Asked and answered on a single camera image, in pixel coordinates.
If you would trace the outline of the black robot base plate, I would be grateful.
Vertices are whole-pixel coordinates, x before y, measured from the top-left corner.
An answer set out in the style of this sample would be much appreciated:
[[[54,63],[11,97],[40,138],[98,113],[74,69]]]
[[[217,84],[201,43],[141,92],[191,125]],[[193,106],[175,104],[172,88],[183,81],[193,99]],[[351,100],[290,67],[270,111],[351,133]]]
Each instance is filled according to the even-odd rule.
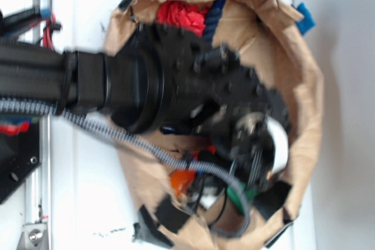
[[[39,123],[1,123],[1,204],[39,165]]]

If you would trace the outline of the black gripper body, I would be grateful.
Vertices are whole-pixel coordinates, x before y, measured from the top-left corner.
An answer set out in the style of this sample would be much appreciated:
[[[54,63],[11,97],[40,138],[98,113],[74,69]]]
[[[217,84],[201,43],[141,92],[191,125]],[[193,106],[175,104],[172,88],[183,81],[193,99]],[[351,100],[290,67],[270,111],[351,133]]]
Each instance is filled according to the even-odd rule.
[[[227,46],[201,51],[192,63],[193,133],[210,138],[220,164],[246,186],[269,186],[287,165],[289,112]]]

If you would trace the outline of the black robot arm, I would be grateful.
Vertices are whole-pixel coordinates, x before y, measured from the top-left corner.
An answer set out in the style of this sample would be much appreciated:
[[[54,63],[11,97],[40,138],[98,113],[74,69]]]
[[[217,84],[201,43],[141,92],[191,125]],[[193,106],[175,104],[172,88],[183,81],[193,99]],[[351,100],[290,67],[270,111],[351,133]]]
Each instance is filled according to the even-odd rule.
[[[226,44],[212,47],[179,28],[140,24],[114,55],[58,54],[2,38],[1,97],[41,101],[58,115],[99,111],[135,134],[207,137],[248,184],[263,185],[288,161],[281,94]]]

